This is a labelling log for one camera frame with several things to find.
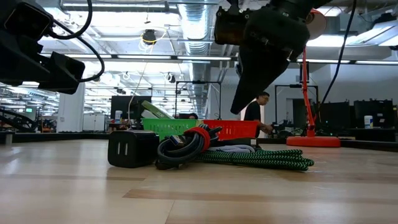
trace green braided cable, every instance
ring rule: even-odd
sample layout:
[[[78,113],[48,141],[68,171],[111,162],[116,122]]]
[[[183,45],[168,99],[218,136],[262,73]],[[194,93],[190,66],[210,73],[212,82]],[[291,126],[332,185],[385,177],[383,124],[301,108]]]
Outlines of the green braided cable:
[[[301,156],[298,149],[284,151],[257,151],[255,153],[230,153],[206,151],[197,160],[211,163],[239,164],[270,169],[308,170],[314,161]]]

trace wooden floor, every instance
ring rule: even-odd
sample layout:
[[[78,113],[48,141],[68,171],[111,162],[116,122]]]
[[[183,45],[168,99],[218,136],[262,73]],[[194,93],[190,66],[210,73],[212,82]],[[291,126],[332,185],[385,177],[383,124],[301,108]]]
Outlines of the wooden floor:
[[[107,141],[0,147],[0,223],[398,223],[398,154],[304,148],[308,172],[108,164]],[[266,145],[277,150],[297,147]]]

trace plastic basket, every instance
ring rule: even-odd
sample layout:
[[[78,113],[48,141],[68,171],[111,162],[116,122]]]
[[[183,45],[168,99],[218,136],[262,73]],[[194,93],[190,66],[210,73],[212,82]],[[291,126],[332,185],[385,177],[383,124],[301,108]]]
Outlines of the plastic basket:
[[[210,128],[223,127],[218,133],[220,140],[255,138],[258,121],[203,120]]]
[[[154,131],[163,140],[165,136],[182,134],[184,131],[197,125],[194,119],[142,119],[145,130]]]

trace red cable tie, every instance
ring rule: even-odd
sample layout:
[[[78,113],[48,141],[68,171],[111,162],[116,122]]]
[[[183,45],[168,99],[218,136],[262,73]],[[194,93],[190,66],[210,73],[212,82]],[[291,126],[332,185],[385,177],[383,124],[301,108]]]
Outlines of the red cable tie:
[[[210,147],[210,135],[204,128],[194,127],[184,132],[184,134],[188,133],[198,133],[205,139],[205,145],[203,146],[202,152],[206,151]]]

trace red lamp base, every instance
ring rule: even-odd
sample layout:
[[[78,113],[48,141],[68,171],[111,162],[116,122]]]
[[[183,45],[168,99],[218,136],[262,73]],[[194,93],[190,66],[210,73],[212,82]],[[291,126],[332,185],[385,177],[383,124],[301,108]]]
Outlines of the red lamp base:
[[[336,137],[288,137],[286,140],[288,146],[306,146],[306,147],[340,147],[340,139]]]

